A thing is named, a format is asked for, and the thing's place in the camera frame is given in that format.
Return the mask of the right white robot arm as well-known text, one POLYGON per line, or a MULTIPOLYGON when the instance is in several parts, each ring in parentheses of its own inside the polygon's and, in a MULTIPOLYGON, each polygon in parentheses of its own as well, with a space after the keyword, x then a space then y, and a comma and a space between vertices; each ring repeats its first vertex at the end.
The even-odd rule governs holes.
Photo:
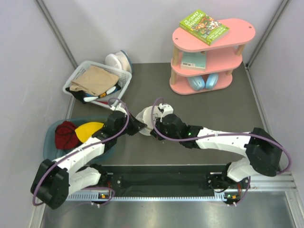
POLYGON ((152 136, 157 140, 178 142, 188 149, 215 149, 232 152, 242 159, 229 162, 222 183, 233 188, 245 177, 261 174, 274 177, 282 155, 281 145, 264 129, 255 127, 248 133, 228 133, 202 126, 187 125, 175 114, 164 117, 150 115, 152 136))

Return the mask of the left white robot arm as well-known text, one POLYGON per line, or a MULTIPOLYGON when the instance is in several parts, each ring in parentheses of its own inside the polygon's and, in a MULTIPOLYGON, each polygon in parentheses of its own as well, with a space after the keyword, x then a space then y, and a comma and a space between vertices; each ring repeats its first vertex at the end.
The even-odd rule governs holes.
POLYGON ((94 132, 88 140, 68 154, 55 160, 45 159, 39 166, 30 192, 36 200, 51 209, 59 208, 75 192, 86 187, 103 188, 108 177, 97 165, 88 163, 108 152, 117 143, 118 137, 135 135, 147 125, 125 111, 113 111, 103 127, 94 132))

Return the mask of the white mesh laundry bag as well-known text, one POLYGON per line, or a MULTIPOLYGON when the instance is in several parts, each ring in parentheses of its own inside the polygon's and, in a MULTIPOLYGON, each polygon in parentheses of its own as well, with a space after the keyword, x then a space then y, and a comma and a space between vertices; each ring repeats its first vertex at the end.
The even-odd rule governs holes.
POLYGON ((155 124, 155 121, 158 118, 157 108, 155 107, 152 111, 152 106, 146 107, 138 113, 135 118, 141 123, 146 124, 146 127, 140 130, 140 133, 145 136, 151 136, 153 124, 155 124))

